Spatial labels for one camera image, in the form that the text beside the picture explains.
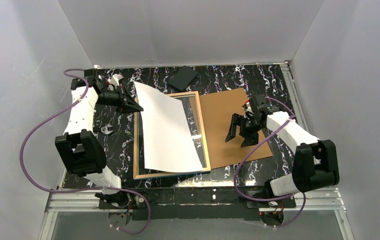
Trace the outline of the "brown cardboard backing board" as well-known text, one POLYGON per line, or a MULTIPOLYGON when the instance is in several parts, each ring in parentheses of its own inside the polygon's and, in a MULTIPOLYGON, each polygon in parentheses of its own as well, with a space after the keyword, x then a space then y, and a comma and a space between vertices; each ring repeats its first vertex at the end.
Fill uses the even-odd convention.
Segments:
POLYGON ((242 105, 248 97, 243 88, 204 94, 199 97, 204 140, 207 143, 208 159, 211 169, 239 164, 253 149, 241 147, 244 138, 236 137, 228 142, 231 117, 244 114, 242 105))

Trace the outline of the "colour photo print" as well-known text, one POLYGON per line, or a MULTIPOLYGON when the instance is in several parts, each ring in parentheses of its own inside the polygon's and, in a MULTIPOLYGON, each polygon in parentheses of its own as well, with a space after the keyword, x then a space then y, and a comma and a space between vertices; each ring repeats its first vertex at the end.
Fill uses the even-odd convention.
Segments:
POLYGON ((145 168, 169 173, 203 169, 180 100, 136 82, 141 112, 145 168))

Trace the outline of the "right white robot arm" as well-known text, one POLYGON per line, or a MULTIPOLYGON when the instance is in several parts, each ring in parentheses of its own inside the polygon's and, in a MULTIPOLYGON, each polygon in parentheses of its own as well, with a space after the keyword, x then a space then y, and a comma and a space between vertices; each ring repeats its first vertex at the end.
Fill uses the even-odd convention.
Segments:
POLYGON ((336 146, 331 140, 320 140, 295 121, 295 114, 277 99, 259 94, 243 105, 243 115, 233 114, 226 142, 236 135, 243 137, 241 147, 258 149, 273 136, 278 136, 294 154, 292 172, 265 182, 261 197, 243 193, 237 184, 238 173, 251 156, 248 154, 234 174, 235 190, 244 198, 256 202, 271 202, 289 198, 340 182, 336 146))

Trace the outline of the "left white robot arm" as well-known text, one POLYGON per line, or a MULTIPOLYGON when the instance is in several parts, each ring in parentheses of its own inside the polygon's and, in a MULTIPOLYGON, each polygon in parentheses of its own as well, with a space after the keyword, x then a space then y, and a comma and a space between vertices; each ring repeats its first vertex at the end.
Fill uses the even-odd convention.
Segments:
POLYGON ((112 195, 121 187, 121 179, 107 167, 104 148, 95 133, 111 133, 111 125, 94 127, 97 105, 116 107, 120 114, 143 111, 123 85, 123 76, 111 77, 93 73, 71 82, 73 107, 66 129, 55 138, 55 146, 71 175, 90 180, 102 188, 102 194, 112 195))

